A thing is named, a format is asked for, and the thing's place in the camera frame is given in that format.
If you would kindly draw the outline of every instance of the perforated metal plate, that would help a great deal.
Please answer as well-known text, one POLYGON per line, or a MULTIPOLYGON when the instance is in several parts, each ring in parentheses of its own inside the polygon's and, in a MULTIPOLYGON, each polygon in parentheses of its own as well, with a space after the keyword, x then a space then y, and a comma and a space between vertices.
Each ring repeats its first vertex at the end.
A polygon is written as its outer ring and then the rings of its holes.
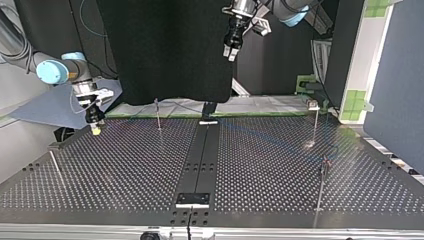
POLYGON ((3 209, 38 212, 166 213, 174 203, 196 120, 108 120, 0 195, 3 209))
POLYGON ((56 154, 61 172, 48 157, 2 184, 0 222, 185 226, 192 189, 211 196, 196 226, 424 229, 424 187, 333 118, 315 134, 314 116, 108 123, 56 154))
POLYGON ((213 225, 331 227, 336 216, 341 227, 372 227, 364 216, 424 221, 424 187, 332 118, 319 118, 315 139, 314 116, 233 118, 220 130, 213 208, 213 225), (317 223, 323 156, 332 167, 317 223))

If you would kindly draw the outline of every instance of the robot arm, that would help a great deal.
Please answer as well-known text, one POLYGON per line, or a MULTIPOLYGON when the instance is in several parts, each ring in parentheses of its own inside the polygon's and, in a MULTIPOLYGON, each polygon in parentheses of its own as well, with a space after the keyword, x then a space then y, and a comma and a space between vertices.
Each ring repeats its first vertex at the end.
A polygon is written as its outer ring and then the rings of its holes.
POLYGON ((0 10, 0 42, 7 53, 1 53, 8 63, 36 73, 47 84, 72 83, 74 95, 85 110, 86 122, 95 135, 105 118, 99 106, 113 97, 113 91, 98 89, 93 82, 87 61, 82 53, 67 53, 56 59, 32 49, 31 44, 10 19, 0 10))
POLYGON ((266 6, 281 22, 296 26, 307 14, 314 0, 233 0, 222 12, 230 15, 228 33, 224 38, 224 56, 233 62, 243 45, 243 34, 261 5, 266 6))

